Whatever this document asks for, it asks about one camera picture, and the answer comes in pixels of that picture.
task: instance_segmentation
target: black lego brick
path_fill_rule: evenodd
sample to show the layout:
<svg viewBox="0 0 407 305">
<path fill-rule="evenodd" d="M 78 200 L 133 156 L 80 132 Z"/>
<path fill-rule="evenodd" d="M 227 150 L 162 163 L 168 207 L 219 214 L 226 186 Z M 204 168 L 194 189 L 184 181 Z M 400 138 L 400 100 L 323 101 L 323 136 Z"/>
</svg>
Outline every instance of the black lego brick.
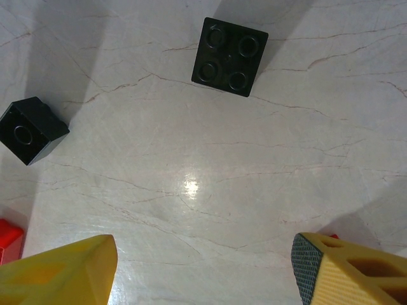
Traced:
<svg viewBox="0 0 407 305">
<path fill-rule="evenodd" d="M 0 141 L 26 165 L 44 158 L 68 133 L 37 97 L 12 102 L 0 118 Z"/>
<path fill-rule="evenodd" d="M 304 305 L 311 304 L 323 255 L 303 235 L 295 236 L 291 249 L 291 264 Z"/>
<path fill-rule="evenodd" d="M 192 81 L 243 97 L 248 97 L 268 34 L 205 18 Z"/>
</svg>

